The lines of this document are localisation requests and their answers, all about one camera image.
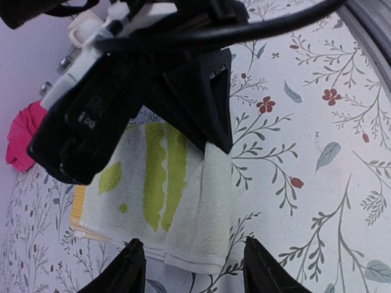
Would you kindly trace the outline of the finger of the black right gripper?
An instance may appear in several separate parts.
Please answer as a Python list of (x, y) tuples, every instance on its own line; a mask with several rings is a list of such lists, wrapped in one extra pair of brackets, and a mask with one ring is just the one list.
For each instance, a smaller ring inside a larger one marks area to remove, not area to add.
[(160, 55), (150, 72), (148, 108), (200, 151), (209, 142), (228, 154), (233, 146), (231, 65), (229, 49)]

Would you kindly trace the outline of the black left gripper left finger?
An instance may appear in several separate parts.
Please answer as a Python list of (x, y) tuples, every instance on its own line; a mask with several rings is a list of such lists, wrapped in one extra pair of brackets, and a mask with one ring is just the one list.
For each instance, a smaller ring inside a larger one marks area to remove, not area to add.
[(79, 293), (144, 293), (146, 259), (143, 243), (132, 239), (96, 279)]

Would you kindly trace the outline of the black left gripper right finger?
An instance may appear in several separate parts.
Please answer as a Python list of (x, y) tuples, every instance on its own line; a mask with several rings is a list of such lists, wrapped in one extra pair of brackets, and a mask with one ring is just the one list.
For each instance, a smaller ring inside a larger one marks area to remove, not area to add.
[(254, 237), (246, 238), (243, 278), (245, 293), (310, 293)]

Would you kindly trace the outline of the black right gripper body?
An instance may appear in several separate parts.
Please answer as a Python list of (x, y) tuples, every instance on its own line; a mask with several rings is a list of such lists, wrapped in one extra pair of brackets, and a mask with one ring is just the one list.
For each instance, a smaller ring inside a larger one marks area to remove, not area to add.
[(28, 155), (59, 181), (90, 184), (140, 111), (157, 63), (155, 54), (103, 57), (50, 107)]

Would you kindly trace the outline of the pink towel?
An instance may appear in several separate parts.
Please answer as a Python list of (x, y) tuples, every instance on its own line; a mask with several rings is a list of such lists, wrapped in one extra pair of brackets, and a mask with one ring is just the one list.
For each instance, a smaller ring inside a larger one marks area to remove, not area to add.
[(19, 111), (10, 126), (5, 161), (20, 173), (28, 171), (35, 164), (27, 154), (27, 148), (47, 113), (40, 101), (33, 102)]

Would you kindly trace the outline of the green and cream patterned towel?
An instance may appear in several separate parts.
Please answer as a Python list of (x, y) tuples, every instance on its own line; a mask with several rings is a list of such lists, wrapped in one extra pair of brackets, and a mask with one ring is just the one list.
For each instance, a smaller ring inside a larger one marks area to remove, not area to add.
[(216, 274), (228, 254), (231, 202), (230, 156), (153, 122), (127, 127), (105, 169), (76, 187), (71, 226), (113, 244), (138, 238), (151, 258)]

